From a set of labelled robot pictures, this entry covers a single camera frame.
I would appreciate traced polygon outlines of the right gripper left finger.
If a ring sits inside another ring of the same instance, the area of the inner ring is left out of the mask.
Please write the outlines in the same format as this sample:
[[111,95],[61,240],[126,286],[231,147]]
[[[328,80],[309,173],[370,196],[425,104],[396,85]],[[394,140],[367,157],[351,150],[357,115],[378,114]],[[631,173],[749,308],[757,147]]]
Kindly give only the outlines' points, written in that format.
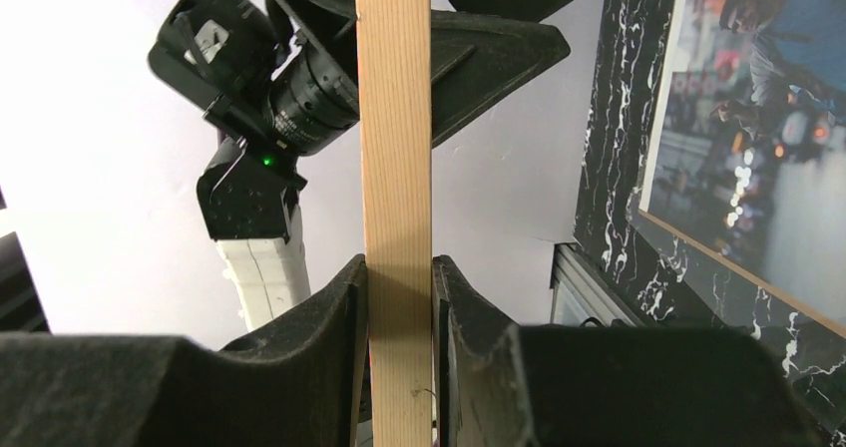
[[210,350],[178,336],[8,333],[5,446],[352,446],[367,271]]

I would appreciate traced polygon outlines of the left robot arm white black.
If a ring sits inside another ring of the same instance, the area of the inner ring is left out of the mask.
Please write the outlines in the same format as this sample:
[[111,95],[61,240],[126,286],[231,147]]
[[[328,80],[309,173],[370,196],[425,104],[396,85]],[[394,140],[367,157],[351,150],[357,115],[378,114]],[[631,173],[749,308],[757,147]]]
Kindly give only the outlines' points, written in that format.
[[[574,0],[448,1],[431,14],[434,145],[571,52],[547,20]],[[248,329],[311,294],[297,162],[359,122],[355,22],[355,0],[179,0],[149,52],[224,136],[197,197]]]

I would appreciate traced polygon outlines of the wooden picture frame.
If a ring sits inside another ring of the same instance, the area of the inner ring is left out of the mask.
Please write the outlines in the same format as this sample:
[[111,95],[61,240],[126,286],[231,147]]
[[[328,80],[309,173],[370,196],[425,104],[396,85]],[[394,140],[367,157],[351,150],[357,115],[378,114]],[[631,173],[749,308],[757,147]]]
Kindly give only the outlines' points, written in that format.
[[373,440],[432,444],[430,0],[355,0]]

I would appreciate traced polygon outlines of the printed photo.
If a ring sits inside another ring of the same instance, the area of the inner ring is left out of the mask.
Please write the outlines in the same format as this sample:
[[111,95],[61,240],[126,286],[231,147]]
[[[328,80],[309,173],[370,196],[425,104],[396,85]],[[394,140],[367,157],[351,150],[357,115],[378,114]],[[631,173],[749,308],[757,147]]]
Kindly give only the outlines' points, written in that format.
[[845,0],[674,0],[637,217],[845,333]]

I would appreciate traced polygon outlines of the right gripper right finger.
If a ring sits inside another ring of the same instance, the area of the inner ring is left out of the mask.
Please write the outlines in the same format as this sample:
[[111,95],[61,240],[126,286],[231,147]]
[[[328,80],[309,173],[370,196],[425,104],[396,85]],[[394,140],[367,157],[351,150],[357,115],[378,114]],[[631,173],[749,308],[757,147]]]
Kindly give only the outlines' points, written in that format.
[[521,325],[434,258],[443,446],[820,446],[755,340],[726,329]]

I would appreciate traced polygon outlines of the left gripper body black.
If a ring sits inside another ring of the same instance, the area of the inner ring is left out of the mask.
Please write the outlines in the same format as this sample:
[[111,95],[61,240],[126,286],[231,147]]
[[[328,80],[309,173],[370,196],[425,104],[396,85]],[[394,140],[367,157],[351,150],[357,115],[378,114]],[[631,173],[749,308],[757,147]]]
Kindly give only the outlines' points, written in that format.
[[215,240],[290,240],[298,161],[360,119],[354,0],[179,0],[154,75],[225,135],[197,194]]

